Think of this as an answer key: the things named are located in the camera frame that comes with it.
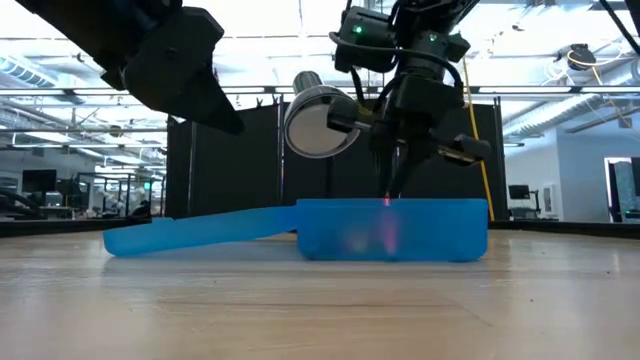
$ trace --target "black cable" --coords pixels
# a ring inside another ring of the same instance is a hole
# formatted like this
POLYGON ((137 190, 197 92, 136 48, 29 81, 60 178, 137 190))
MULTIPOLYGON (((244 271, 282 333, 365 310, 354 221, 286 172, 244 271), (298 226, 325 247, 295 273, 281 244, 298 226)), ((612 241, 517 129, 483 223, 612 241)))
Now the black cable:
POLYGON ((460 76, 460 73, 458 72, 458 69, 456 69, 456 67, 451 65, 451 63, 449 63, 448 61, 442 60, 441 58, 439 58, 439 57, 437 57, 435 55, 431 55, 431 54, 427 54, 427 53, 423 53, 423 52, 419 52, 419 51, 414 51, 414 50, 387 49, 387 48, 382 48, 382 47, 356 45, 356 44, 352 44, 352 43, 350 43, 348 41, 344 41, 344 40, 340 39, 340 36, 338 36, 338 34, 335 33, 335 32, 330 32, 329 33, 329 38, 331 39, 331 41, 333 41, 334 43, 336 43, 338 45, 350 47, 352 49, 358 49, 358 50, 361 50, 361 51, 378 52, 378 53, 393 53, 396 56, 408 56, 408 57, 415 57, 415 58, 431 61, 431 62, 433 62, 433 63, 435 63, 437 65, 440 65, 443 68, 447 69, 447 71, 451 74, 451 77, 453 77, 453 86, 454 87, 462 89, 462 87, 464 86, 464 84, 462 82, 462 77, 460 76))
POLYGON ((384 88, 382 88, 382 91, 380 92, 380 95, 378 96, 376 103, 373 105, 373 109, 371 109, 372 112, 376 113, 380 109, 382 109, 382 106, 384 105, 384 101, 387 99, 387 96, 389 95, 391 90, 393 90, 396 84, 400 82, 400 80, 402 80, 402 78, 404 78, 404 75, 396 76, 393 79, 391 79, 391 81, 389 81, 387 85, 384 86, 384 88))
POLYGON ((358 102, 360 105, 364 106, 364 92, 362 91, 362 81, 360 80, 360 75, 356 71, 355 67, 351 67, 349 70, 351 73, 351 78, 353 79, 353 86, 356 88, 356 97, 358 98, 358 102))
POLYGON ((450 3, 440 2, 440 3, 437 3, 437 4, 427 5, 427 6, 423 6, 423 7, 419 7, 419 8, 405 7, 404 10, 406 10, 408 12, 412 12, 412 13, 422 14, 423 12, 427 12, 429 10, 433 10, 433 9, 439 8, 440 6, 445 6, 445 5, 450 5, 450 3))
POLYGON ((624 24, 622 23, 622 21, 620 21, 620 18, 618 17, 618 15, 616 15, 616 12, 613 10, 611 5, 609 5, 607 0, 600 0, 600 4, 605 10, 607 10, 607 12, 609 13, 609 16, 611 17, 611 20, 613 20, 613 22, 616 24, 616 26, 622 33, 622 36, 624 36, 624 38, 627 39, 627 42, 629 42, 629 45, 631 45, 631 47, 633 48, 633 51, 635 51, 636 54, 640 55, 640 45, 638 45, 638 43, 635 41, 633 36, 624 27, 624 24))

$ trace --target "desk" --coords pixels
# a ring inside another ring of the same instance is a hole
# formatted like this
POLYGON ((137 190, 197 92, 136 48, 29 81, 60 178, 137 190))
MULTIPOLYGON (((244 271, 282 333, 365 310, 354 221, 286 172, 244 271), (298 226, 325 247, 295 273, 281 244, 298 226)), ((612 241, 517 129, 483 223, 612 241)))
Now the desk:
POLYGON ((6 359, 638 358, 640 242, 493 231, 477 263, 311 263, 292 236, 114 259, 0 240, 6 359))

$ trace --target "cable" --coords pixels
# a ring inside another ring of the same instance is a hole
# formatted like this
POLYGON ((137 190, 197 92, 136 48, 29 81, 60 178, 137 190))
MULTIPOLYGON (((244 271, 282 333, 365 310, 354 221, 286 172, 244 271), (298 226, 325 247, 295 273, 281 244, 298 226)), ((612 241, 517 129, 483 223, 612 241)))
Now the cable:
MULTIPOLYGON (((598 84, 600 84, 600 86, 604 86, 602 79, 600 78, 600 74, 598 74, 598 70, 596 70, 595 67, 591 67, 591 70, 593 70, 593 75, 596 78, 596 81, 598 82, 598 84)), ((622 122, 625 123, 625 125, 627 125, 629 127, 629 129, 633 130, 633 132, 635 132, 636 134, 640 135, 640 132, 638 132, 638 130, 636 130, 633 127, 633 124, 631 122, 629 122, 629 120, 627 120, 623 115, 622 112, 620 111, 620 108, 618 107, 618 105, 616 105, 616 103, 613 102, 613 100, 611 100, 611 98, 609 97, 608 99, 609 104, 611 104, 611 106, 613 106, 613 109, 616 111, 616 114, 618 115, 618 118, 620 120, 622 120, 622 122)))
POLYGON ((633 51, 635 51, 636 54, 640 55, 640 45, 638 45, 638 43, 633 39, 633 36, 629 33, 627 28, 624 27, 624 24, 622 23, 622 21, 620 21, 620 18, 618 17, 618 15, 616 15, 616 12, 613 11, 613 8, 611 7, 611 5, 609 5, 609 2, 607 2, 607 0, 600 0, 600 4, 605 10, 607 10, 607 13, 609 13, 609 16, 611 17, 611 20, 613 20, 613 22, 616 24, 618 30, 620 30, 620 32, 622 33, 622 36, 627 39, 627 42, 629 42, 629 45, 631 45, 633 51))
POLYGON ((356 71, 355 67, 351 67, 349 70, 351 73, 351 78, 353 79, 353 86, 356 88, 356 97, 358 98, 358 102, 360 105, 364 106, 364 93, 362 91, 362 81, 360 80, 360 75, 358 75, 358 71, 356 71))
POLYGON ((615 58, 607 60, 607 61, 603 61, 601 63, 586 63, 586 62, 582 62, 582 61, 576 60, 576 59, 571 57, 571 54, 573 54, 575 52, 573 50, 570 50, 567 53, 567 59, 569 59, 569 61, 571 61, 572 63, 578 64, 578 65, 582 65, 582 66, 602 66, 602 65, 611 64, 614 61, 623 60, 622 59, 622 55, 624 54, 624 51, 622 49, 619 49, 619 50, 620 50, 620 52, 618 53, 618 55, 615 58))
MULTIPOLYGON (((467 96, 469 97, 469 115, 471 117, 471 129, 473 130, 473 137, 479 140, 478 127, 476 126, 476 112, 473 109, 473 99, 471 98, 471 86, 469 85, 469 70, 467 68, 467 60, 462 58, 462 67, 464 69, 464 80, 467 83, 467 96)), ((489 188, 489 179, 487 178, 487 167, 484 164, 484 160, 480 162, 480 168, 482 170, 482 182, 484 183, 484 192, 487 196, 487 202, 489 203, 489 219, 496 221, 495 213, 493 212, 493 201, 491 198, 491 188, 489 188)))
POLYGON ((419 7, 419 8, 405 7, 404 10, 406 10, 408 12, 412 12, 412 13, 422 14, 424 12, 439 8, 439 7, 444 6, 444 5, 450 5, 450 3, 443 1, 443 2, 439 2, 437 4, 427 5, 427 6, 423 6, 423 7, 419 7))
POLYGON ((331 39, 331 41, 333 41, 334 43, 336 43, 338 45, 350 47, 352 49, 357 49, 357 50, 361 50, 361 51, 370 51, 370 52, 394 54, 396 56, 415 57, 415 58, 431 61, 432 63, 435 63, 435 64, 440 65, 443 68, 447 69, 447 71, 451 74, 451 77, 453 77, 453 86, 454 87, 459 88, 459 89, 462 89, 464 87, 464 84, 462 83, 462 77, 460 77, 460 73, 458 72, 458 69, 456 69, 456 67, 453 66, 448 61, 442 60, 441 58, 439 58, 439 57, 437 57, 435 55, 431 55, 431 54, 427 54, 427 53, 423 53, 423 52, 419 52, 419 51, 414 51, 414 50, 387 49, 387 48, 375 47, 375 46, 356 45, 356 44, 352 44, 352 43, 350 43, 348 41, 344 41, 344 40, 340 39, 340 36, 335 32, 330 32, 329 33, 329 38, 331 39))
POLYGON ((384 101, 386 100, 387 96, 389 95, 391 90, 393 90, 396 84, 400 82, 400 80, 402 80, 402 78, 404 78, 404 75, 396 76, 391 79, 389 83, 384 86, 384 88, 382 88, 382 91, 380 92, 376 103, 373 105, 373 109, 371 110, 371 112, 376 113, 382 108, 382 105, 384 105, 384 101))

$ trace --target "fluorescent light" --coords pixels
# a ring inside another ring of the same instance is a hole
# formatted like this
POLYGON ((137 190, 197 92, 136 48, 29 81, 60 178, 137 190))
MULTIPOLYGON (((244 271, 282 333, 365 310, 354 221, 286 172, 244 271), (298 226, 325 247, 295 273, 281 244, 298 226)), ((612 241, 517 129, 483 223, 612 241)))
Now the fluorescent light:
POLYGON ((582 92, 595 92, 595 93, 626 93, 626 92, 640 92, 638 86, 587 86, 583 87, 582 92))
POLYGON ((85 96, 128 96, 130 95, 128 91, 118 91, 111 88, 104 89, 73 89, 73 92, 76 95, 85 95, 85 96))
POLYGON ((117 166, 96 166, 96 172, 99 172, 97 169, 101 168, 101 169, 138 169, 140 168, 140 166, 137 165, 117 165, 117 166))
POLYGON ((263 87, 225 87, 225 94, 263 94, 263 87))
POLYGON ((280 94, 293 94, 293 88, 292 87, 278 87, 276 88, 276 93, 280 93, 280 94))
POLYGON ((48 132, 27 132, 25 135, 37 137, 38 139, 49 140, 53 142, 68 142, 73 140, 72 138, 59 134, 59 133, 48 133, 48 132))
POLYGON ((14 148, 47 148, 47 149, 62 149, 62 145, 58 144, 15 144, 11 145, 14 148))
POLYGON ((83 149, 110 149, 117 148, 118 144, 68 144, 70 148, 83 148, 83 149))
POLYGON ((115 155, 109 156, 109 159, 119 161, 125 164, 144 164, 144 161, 134 158, 133 156, 115 155))
POLYGON ((478 92, 482 94, 527 94, 527 93, 535 93, 535 94, 557 94, 557 93, 567 93, 571 91, 571 87, 569 86, 496 86, 496 87, 487 87, 483 86, 478 90, 478 92))
POLYGON ((62 90, 55 89, 0 89, 0 96, 64 96, 62 90))
POLYGON ((126 144, 124 147, 126 148, 162 148, 166 145, 162 144, 126 144))
POLYGON ((95 171, 100 174, 135 174, 133 169, 109 169, 101 166, 96 166, 95 171))
POLYGON ((97 158, 104 158, 104 155, 97 153, 93 150, 87 150, 87 149, 78 149, 78 152, 83 153, 85 155, 89 155, 89 156, 93 156, 93 157, 97 157, 97 158))

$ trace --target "yellow cable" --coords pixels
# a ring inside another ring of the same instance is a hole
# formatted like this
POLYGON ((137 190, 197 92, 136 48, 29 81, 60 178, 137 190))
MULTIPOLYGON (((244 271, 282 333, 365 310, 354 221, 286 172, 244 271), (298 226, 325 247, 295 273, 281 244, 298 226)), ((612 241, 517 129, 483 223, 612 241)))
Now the yellow cable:
MULTIPOLYGON (((467 60, 462 58, 462 66, 464 67, 464 82, 466 83, 467 96, 469 97, 469 115, 471 117, 471 129, 473 130, 473 137, 479 140, 478 127, 476 126, 476 113, 473 110, 473 101, 471 99, 471 85, 469 85, 469 70, 467 69, 467 60)), ((496 216, 493 212, 493 201, 491 200, 491 189, 489 188, 489 180, 487 179, 487 167, 484 161, 480 162, 480 168, 482 169, 482 182, 484 183, 484 192, 487 195, 487 201, 489 202, 489 218, 491 221, 496 221, 496 216)))
MULTIPOLYGON (((593 75, 596 77, 596 81, 598 81, 598 84, 600 84, 600 86, 603 86, 604 84, 602 83, 602 79, 600 78, 600 74, 598 74, 598 70, 596 70, 596 68, 594 66, 591 67, 591 70, 593 70, 593 75)), ((616 103, 613 102, 613 100, 611 100, 611 97, 609 97, 608 100, 609 100, 608 101, 609 104, 611 104, 611 106, 613 106, 614 110, 616 111, 616 115, 618 115, 618 118, 620 120, 622 120, 622 122, 624 122, 625 125, 627 125, 629 127, 629 129, 633 130, 633 132, 635 132, 636 135, 639 135, 638 134, 638 130, 636 130, 633 127, 633 124, 629 120, 625 119, 625 117, 622 115, 622 112, 620 111, 620 108, 618 107, 618 105, 616 105, 616 103)))

